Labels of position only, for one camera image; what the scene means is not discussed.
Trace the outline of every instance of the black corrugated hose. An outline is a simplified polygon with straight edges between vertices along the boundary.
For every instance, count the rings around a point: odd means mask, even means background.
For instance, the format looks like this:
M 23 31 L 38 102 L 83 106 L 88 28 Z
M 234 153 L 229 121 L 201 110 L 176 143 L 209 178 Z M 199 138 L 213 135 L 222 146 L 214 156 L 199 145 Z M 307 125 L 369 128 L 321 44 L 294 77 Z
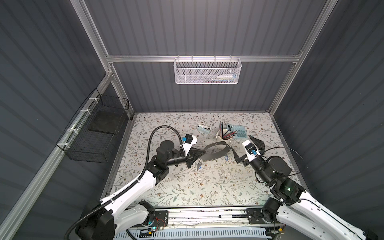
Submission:
M 179 138 L 179 141 L 180 141 L 180 152 L 181 152 L 182 156 L 185 157 L 185 151 L 184 151 L 184 148 L 183 148 L 183 146 L 182 146 L 183 141 L 181 140 L 181 136 L 180 136 L 179 132 L 178 132 L 176 129 L 174 129 L 173 127 L 168 126 L 168 125 L 161 125 L 161 126 L 155 128 L 155 129 L 152 131 L 152 133 L 151 133 L 151 135 L 149 136 L 149 139 L 148 139 L 147 157 L 146 157 L 146 160 L 145 160 L 145 165 L 144 165 L 143 171 L 141 172 L 141 174 L 139 175 L 139 177 L 136 179 L 136 181 L 134 181 L 131 185 L 129 185 L 129 187 L 127 187 L 126 189 L 124 189 L 122 192 L 120 192 L 119 194 L 117 194 L 116 196 L 114 196 L 114 197 L 112 198 L 112 200 L 108 200 L 107 202 L 101 204 L 101 205 L 98 206 L 97 208 L 93 209 L 90 213 L 88 213 L 87 215 L 83 216 L 82 218 L 80 218 L 79 220 L 77 220 L 74 224 L 72 224 L 72 226 L 71 226 L 70 228 L 68 228 L 67 232 L 65 233 L 65 235 L 64 235 L 64 240 L 69 240 L 69 235 L 71 234 L 71 232 L 76 228 L 76 226 L 77 226 L 80 222 L 82 222 L 82 221 L 84 221 L 85 219 L 89 218 L 90 216 L 94 215 L 95 213 L 97 213 L 98 211 L 100 211 L 101 209 L 103 209 L 106 205 L 110 204 L 112 201 L 115 201 L 117 198 L 119 198 L 121 195 L 123 195 L 124 193 L 126 193 L 129 189 L 131 189 L 133 186 L 135 186 L 135 185 L 140 181 L 140 179 L 143 177 L 143 175 L 144 175 L 144 173 L 145 173 L 145 171 L 147 170 L 147 167 L 148 167 L 149 150 L 150 150 L 150 146 L 151 146 L 152 137 L 153 137 L 153 135 L 155 134 L 155 132 L 156 132 L 158 129 L 160 129 L 160 128 L 165 128 L 165 127 L 166 127 L 166 128 L 169 128 L 169 129 L 172 129 L 172 130 L 176 133 L 176 135 L 177 135 L 177 137 Z

